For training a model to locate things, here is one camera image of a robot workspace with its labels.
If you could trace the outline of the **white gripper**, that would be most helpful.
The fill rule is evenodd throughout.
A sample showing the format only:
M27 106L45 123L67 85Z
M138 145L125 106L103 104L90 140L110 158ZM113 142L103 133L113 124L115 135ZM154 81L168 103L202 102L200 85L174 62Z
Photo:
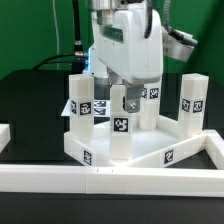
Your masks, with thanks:
M125 83L125 111L137 113L143 86L163 73L162 25L151 2L92 2L91 73Z

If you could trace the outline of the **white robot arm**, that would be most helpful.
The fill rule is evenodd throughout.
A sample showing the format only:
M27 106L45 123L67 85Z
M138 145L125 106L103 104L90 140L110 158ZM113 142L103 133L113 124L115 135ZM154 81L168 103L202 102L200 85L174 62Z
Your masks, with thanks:
M197 41L169 24L171 0L164 2L164 14L152 7L152 0L88 0L96 55L126 86L124 108L140 110L146 84L156 83L163 73L163 37L193 48Z

